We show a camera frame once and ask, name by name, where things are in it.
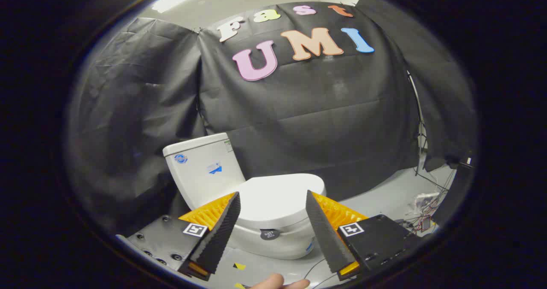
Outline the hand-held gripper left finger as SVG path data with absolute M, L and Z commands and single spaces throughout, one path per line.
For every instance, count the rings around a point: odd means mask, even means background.
M 233 192 L 180 217 L 162 215 L 130 236 L 117 234 L 123 248 L 171 279 L 208 281 L 216 273 L 241 211 Z

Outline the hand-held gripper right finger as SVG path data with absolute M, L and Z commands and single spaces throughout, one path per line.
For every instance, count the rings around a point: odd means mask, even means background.
M 332 273 L 370 278 L 412 256 L 422 237 L 385 215 L 366 217 L 309 190 L 306 212 Z

